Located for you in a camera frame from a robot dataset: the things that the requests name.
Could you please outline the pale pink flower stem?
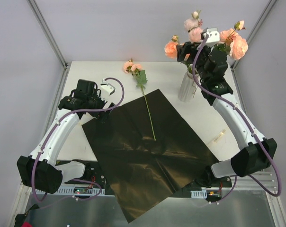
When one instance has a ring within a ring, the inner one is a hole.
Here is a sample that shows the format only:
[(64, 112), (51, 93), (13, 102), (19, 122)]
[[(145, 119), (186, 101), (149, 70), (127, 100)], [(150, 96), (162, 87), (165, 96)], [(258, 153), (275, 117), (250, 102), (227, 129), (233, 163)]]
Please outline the pale pink flower stem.
[(192, 43), (198, 43), (201, 40), (201, 28), (203, 21), (200, 19), (201, 10), (196, 10), (191, 14), (191, 18), (184, 21), (184, 29), (188, 32), (188, 38)]

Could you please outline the black wrapping paper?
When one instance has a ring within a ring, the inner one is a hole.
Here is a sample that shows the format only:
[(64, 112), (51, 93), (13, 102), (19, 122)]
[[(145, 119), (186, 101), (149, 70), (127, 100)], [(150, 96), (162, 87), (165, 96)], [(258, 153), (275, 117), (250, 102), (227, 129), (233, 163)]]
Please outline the black wrapping paper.
[(83, 130), (127, 222), (200, 177), (217, 158), (160, 90)]

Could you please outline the cream ribbon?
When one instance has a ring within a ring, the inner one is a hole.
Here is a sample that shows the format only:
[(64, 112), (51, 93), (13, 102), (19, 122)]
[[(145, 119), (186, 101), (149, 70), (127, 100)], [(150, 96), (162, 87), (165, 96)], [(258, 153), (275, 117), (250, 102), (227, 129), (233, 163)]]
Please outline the cream ribbon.
[(217, 143), (222, 137), (224, 137), (226, 134), (226, 129), (223, 129), (222, 131), (220, 131), (220, 133), (215, 137), (213, 138), (207, 145), (211, 145), (211, 144), (214, 144), (214, 143)]

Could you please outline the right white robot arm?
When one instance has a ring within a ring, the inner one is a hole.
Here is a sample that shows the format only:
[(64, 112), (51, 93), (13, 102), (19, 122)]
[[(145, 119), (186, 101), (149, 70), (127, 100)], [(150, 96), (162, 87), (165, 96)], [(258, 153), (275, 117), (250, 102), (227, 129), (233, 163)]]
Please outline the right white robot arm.
[(211, 165), (211, 171), (205, 174), (205, 183), (214, 187), (226, 176), (244, 177), (270, 166), (277, 170), (273, 162), (277, 143), (255, 128), (224, 78), (228, 69), (226, 55), (205, 44), (185, 42), (177, 45), (177, 60), (181, 62), (186, 57), (200, 76), (197, 85), (203, 97), (225, 120), (240, 150), (231, 159)]

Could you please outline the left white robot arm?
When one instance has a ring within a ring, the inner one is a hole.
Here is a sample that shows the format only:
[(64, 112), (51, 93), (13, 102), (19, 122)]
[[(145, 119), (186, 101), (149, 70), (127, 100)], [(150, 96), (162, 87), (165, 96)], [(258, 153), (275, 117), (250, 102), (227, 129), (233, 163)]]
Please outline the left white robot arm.
[(53, 123), (43, 139), (29, 156), (20, 156), (18, 171), (23, 185), (54, 194), (62, 183), (76, 178), (81, 184), (91, 180), (91, 171), (85, 165), (72, 161), (56, 168), (58, 155), (67, 137), (86, 113), (99, 118), (109, 113), (104, 106), (115, 92), (105, 79), (100, 85), (93, 81), (78, 80), (77, 86), (58, 105)]

